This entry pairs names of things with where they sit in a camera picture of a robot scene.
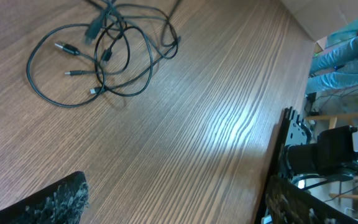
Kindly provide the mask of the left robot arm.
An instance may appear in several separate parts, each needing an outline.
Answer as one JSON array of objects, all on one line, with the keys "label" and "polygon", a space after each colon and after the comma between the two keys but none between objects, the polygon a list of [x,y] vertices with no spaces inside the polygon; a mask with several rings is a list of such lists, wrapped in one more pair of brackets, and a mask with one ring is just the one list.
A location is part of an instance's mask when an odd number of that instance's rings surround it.
[{"label": "left robot arm", "polygon": [[[358,175],[358,151],[354,137],[358,127],[343,126],[323,131],[316,143],[294,140],[285,130],[277,141],[277,159],[264,188],[256,223],[357,223],[300,189],[296,183],[322,178],[323,183],[351,180]],[[88,204],[88,184],[76,171],[31,196],[0,210],[0,223],[79,223]]]}]

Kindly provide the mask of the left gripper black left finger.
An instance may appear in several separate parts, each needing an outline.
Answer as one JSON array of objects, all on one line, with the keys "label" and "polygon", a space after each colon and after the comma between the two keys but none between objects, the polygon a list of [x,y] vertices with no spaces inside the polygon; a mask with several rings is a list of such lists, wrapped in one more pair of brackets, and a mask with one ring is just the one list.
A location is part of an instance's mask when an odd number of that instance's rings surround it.
[{"label": "left gripper black left finger", "polygon": [[88,206],[88,199],[85,173],[76,171],[0,210],[0,224],[77,224]]}]

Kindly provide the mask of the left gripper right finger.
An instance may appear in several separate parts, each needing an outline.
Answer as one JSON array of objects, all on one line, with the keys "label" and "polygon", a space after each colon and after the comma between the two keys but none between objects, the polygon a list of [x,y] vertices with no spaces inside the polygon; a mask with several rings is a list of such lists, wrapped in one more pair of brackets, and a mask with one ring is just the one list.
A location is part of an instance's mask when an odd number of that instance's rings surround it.
[{"label": "left gripper right finger", "polygon": [[276,175],[271,176],[268,181],[265,204],[274,223],[358,224],[356,219]]}]

